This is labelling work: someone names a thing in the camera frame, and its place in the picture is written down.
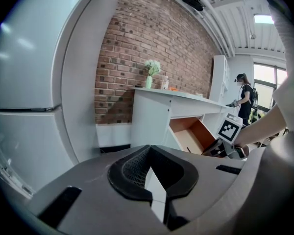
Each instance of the refrigerator door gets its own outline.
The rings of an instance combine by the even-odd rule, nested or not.
[[[61,109],[52,112],[0,112],[2,167],[36,192],[76,165]]]
[[[15,5],[0,27],[0,109],[54,108],[61,103],[58,64],[85,7],[80,1],[19,0]],[[73,11],[75,18],[68,22]]]

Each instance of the green vase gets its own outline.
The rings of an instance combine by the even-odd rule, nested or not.
[[[146,89],[150,89],[151,88],[151,83],[152,83],[152,77],[151,76],[148,76],[146,78],[146,85],[145,85],[145,88]]]

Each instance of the small container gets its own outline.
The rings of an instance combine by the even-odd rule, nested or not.
[[[169,87],[169,78],[168,76],[162,76],[163,80],[161,82],[161,89],[162,90],[167,90]]]

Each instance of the white flower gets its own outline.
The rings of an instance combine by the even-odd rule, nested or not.
[[[145,66],[148,69],[149,76],[153,76],[155,74],[158,74],[161,71],[160,63],[158,61],[155,61],[155,60],[152,60],[152,59],[147,60],[145,62]]]

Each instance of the orange object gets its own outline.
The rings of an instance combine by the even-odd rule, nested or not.
[[[169,87],[169,90],[170,91],[174,91],[174,92],[178,92],[178,89],[177,88],[174,88],[174,87]]]

